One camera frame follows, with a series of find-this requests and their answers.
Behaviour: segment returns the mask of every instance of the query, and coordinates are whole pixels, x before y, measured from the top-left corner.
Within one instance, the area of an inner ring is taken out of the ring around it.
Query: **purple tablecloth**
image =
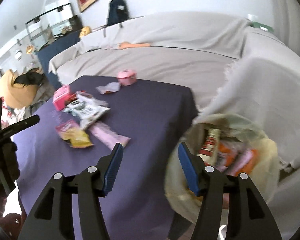
[[[85,90],[107,101],[111,110],[102,121],[118,134],[131,138],[112,192],[100,198],[110,238],[164,240],[174,214],[164,196],[165,168],[178,139],[197,115],[191,90],[138,80],[119,92],[100,95],[95,87],[109,82],[116,82],[116,78],[83,76],[70,88],[72,92]],[[79,174],[111,152],[93,135],[93,147],[70,148],[59,138],[55,126],[72,116],[56,112],[51,100],[36,114],[41,119],[39,124],[14,137],[21,171],[17,184],[27,213],[54,173]],[[73,198],[73,215],[76,240],[80,240],[77,197]]]

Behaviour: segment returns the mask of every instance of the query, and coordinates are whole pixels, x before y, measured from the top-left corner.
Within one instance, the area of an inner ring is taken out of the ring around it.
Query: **trash bag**
[[[212,126],[218,126],[223,132],[226,131],[229,137],[248,143],[259,151],[257,164],[249,176],[265,201],[269,202],[279,181],[280,166],[276,143],[253,122],[237,114],[199,116],[179,142],[186,142],[190,152],[197,154],[206,137],[206,130]],[[188,189],[178,158],[178,146],[168,161],[164,190],[172,209],[190,222],[196,223],[202,201]],[[227,224],[227,213],[228,210],[223,209],[221,225]]]

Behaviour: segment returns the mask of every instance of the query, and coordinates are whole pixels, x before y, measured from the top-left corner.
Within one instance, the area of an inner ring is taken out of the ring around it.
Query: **pink box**
[[[54,92],[53,95],[53,104],[55,106],[55,108],[58,111],[61,111],[62,109],[64,109],[65,106],[65,102],[70,98],[71,93],[70,93],[70,86],[66,85],[63,86],[61,88],[59,88],[56,92]]]
[[[131,69],[125,69],[118,73],[117,79],[123,86],[129,86],[137,81],[137,73]]]

